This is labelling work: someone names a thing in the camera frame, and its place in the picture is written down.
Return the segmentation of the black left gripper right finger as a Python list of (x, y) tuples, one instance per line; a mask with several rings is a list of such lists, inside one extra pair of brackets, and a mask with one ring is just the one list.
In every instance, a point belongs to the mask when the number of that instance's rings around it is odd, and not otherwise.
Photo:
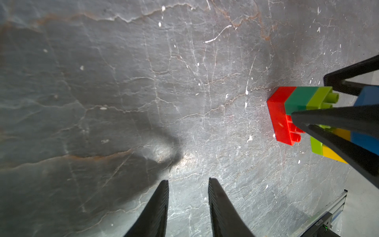
[(216, 178), (208, 183), (209, 208), (214, 237), (252, 237)]

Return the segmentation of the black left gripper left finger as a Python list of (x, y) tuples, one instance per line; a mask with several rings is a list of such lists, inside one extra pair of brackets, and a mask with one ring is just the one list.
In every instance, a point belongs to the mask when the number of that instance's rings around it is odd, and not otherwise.
[(169, 182), (162, 180), (125, 237), (165, 237), (169, 205)]

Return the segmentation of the lime green lego brick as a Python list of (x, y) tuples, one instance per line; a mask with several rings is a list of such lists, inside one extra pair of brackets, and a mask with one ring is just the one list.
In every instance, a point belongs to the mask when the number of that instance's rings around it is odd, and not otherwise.
[[(339, 100), (339, 94), (333, 92), (332, 87), (319, 87), (306, 105), (307, 110), (332, 108)], [(323, 155), (323, 144), (311, 137), (311, 150), (313, 153)]]

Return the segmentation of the blue lego brick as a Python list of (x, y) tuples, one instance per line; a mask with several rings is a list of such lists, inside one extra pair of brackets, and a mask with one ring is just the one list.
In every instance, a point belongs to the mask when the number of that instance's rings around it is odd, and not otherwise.
[(379, 87), (364, 87), (355, 104), (359, 117), (350, 141), (376, 155), (379, 154)]

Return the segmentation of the dark green lego brick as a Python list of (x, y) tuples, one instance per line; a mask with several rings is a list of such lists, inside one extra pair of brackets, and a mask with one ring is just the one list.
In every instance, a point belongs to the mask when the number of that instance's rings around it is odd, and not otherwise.
[(308, 102), (318, 89), (319, 87), (297, 87), (284, 104), (286, 115), (290, 116), (293, 112), (305, 111)]

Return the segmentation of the yellow lego brick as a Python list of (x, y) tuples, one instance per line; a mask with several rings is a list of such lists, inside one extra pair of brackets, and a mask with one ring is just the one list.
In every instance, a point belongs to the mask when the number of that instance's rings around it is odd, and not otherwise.
[(343, 159), (343, 156), (345, 156), (345, 145), (350, 142), (351, 140), (351, 133), (348, 130), (341, 129), (341, 128), (331, 128), (327, 129), (328, 132), (334, 134), (335, 136), (340, 137), (340, 139), (335, 139), (335, 142), (331, 143), (330, 145), (322, 145), (322, 155), (324, 157), (348, 164)]

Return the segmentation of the red lego brick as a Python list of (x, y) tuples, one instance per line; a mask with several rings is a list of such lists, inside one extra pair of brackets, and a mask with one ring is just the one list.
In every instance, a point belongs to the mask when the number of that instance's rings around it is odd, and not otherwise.
[(301, 129), (292, 123), (291, 116), (286, 115), (285, 102), (296, 87), (279, 87), (268, 99), (267, 106), (277, 141), (293, 146), (301, 141)]

